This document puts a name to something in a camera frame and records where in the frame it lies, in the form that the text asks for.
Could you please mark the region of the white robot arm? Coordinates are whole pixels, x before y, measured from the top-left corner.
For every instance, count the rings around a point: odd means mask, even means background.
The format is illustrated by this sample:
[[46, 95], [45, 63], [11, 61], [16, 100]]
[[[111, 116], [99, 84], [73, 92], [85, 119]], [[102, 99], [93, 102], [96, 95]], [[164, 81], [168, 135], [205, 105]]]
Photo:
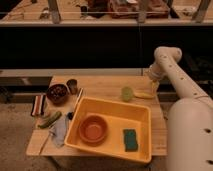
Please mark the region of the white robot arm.
[[213, 171], [213, 99], [178, 65], [182, 51], [157, 47], [148, 75], [167, 76], [179, 100], [167, 121], [167, 171]]

